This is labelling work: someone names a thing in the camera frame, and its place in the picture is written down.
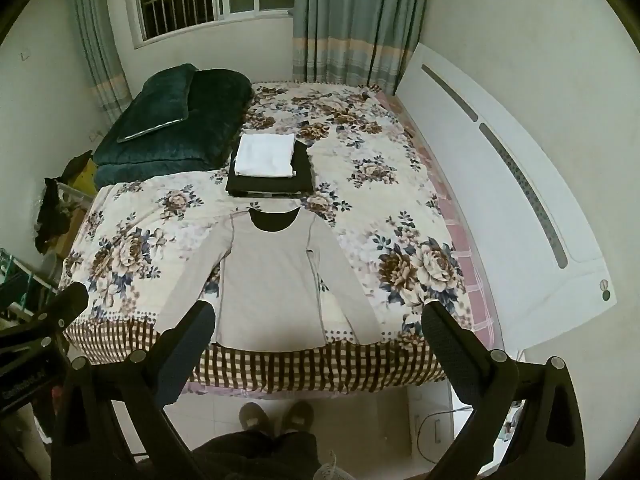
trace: pink fabric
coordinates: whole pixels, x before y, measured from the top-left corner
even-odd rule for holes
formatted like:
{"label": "pink fabric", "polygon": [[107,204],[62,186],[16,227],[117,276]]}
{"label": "pink fabric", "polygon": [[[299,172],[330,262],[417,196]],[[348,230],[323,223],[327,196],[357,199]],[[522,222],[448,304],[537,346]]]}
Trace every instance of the pink fabric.
{"label": "pink fabric", "polygon": [[455,247],[452,254],[464,274],[476,337],[489,349],[503,348],[494,298],[489,290],[478,251],[471,234],[465,227],[466,222],[463,220],[462,212],[455,202],[455,197],[442,170],[402,103],[396,97],[388,97],[384,92],[379,92],[376,98],[383,107],[396,114],[404,129],[411,135],[421,161],[427,166],[429,178],[436,189],[438,207]]}

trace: silver bolt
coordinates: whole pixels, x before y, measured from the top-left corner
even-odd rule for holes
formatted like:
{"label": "silver bolt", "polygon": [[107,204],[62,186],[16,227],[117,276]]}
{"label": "silver bolt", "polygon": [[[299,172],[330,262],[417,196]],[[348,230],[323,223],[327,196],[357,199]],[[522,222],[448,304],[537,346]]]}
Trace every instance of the silver bolt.
{"label": "silver bolt", "polygon": [[74,359],[74,361],[71,363],[71,367],[74,370],[79,370],[80,368],[82,368],[85,364],[87,364],[87,360],[86,357],[76,357]]}
{"label": "silver bolt", "polygon": [[144,350],[134,350],[129,355],[129,361],[132,363],[141,363],[146,358],[146,352]]}
{"label": "silver bolt", "polygon": [[490,353],[491,359],[493,359],[497,363],[503,363],[507,360],[508,355],[505,354],[502,350],[491,350]]}
{"label": "silver bolt", "polygon": [[564,361],[559,357],[551,358],[551,365],[553,368],[557,368],[558,370],[562,370],[564,368]]}

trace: white wall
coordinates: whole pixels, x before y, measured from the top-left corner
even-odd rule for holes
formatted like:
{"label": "white wall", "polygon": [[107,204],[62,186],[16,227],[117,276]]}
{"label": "white wall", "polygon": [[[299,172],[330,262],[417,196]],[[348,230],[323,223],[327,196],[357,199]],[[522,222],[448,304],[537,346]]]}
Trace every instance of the white wall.
{"label": "white wall", "polygon": [[537,140],[604,252],[618,304],[527,352],[568,362],[597,478],[640,416],[640,54],[605,0],[428,0],[422,42]]}
{"label": "white wall", "polygon": [[31,0],[0,45],[0,246],[32,266],[44,178],[106,129],[69,17],[66,0]]}
{"label": "white wall", "polygon": [[[108,4],[120,61],[134,96],[159,70],[187,62],[201,70],[237,70],[252,82],[292,79],[290,16],[207,23],[135,48],[135,32],[140,30],[135,0],[108,0]],[[127,7],[132,9],[130,15]],[[134,20],[133,34],[130,18]]]}

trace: shoe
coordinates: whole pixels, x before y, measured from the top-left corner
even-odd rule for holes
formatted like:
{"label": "shoe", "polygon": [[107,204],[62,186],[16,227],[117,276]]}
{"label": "shoe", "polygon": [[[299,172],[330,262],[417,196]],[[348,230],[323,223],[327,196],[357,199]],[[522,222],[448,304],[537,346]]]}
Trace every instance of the shoe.
{"label": "shoe", "polygon": [[260,431],[261,433],[273,438],[273,427],[271,426],[271,421],[264,410],[255,402],[246,403],[242,408],[240,408],[238,416],[243,430]]}
{"label": "shoe", "polygon": [[307,431],[314,423],[314,409],[311,404],[300,400],[296,402],[282,419],[282,429],[280,434],[290,431]]}

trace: beige shirt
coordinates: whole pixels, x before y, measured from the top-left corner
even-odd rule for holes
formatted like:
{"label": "beige shirt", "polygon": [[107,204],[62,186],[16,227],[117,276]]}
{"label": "beige shirt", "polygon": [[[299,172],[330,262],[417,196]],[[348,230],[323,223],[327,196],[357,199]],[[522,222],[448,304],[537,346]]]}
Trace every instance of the beige shirt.
{"label": "beige shirt", "polygon": [[187,261],[158,316],[158,332],[180,321],[218,263],[214,341],[222,346],[261,352],[324,346],[319,276],[358,343],[380,341],[376,315],[338,241],[321,218],[303,208],[276,232],[258,229],[246,211],[223,218]]}

